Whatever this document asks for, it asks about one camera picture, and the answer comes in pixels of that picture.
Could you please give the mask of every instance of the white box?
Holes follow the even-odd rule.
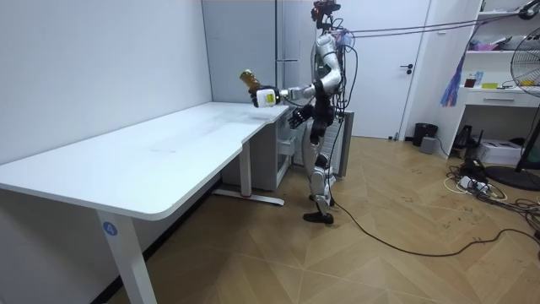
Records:
[[[515,166],[521,158],[521,146],[507,140],[482,139],[476,155],[483,163]]]

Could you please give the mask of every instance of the fan base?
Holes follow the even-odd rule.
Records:
[[[527,191],[540,191],[540,177],[522,170],[505,166],[489,166],[485,168],[486,175],[503,185]]]

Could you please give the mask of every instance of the door handle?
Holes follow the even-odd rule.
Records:
[[[484,98],[483,101],[490,101],[490,100],[493,100],[493,101],[515,101],[515,99],[513,98]]]

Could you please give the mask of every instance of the baseboard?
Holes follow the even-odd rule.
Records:
[[[167,242],[167,240],[175,233],[178,228],[184,222],[189,219],[190,216],[204,203],[204,201],[212,194],[213,190],[217,189],[221,185],[222,181],[219,179],[206,191],[184,214],[182,214],[178,220],[176,220],[165,232],[163,232],[158,238],[148,246],[143,252],[144,261],[148,261],[158,249]],[[116,277],[90,304],[104,304],[107,303],[122,287],[122,279],[120,275]]]

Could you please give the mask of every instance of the power strip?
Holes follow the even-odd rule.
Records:
[[[473,180],[469,176],[464,176],[459,181],[459,185],[463,189],[469,189],[471,186],[475,187],[478,191],[486,193],[489,190],[489,184],[485,182],[477,182],[476,180]]]

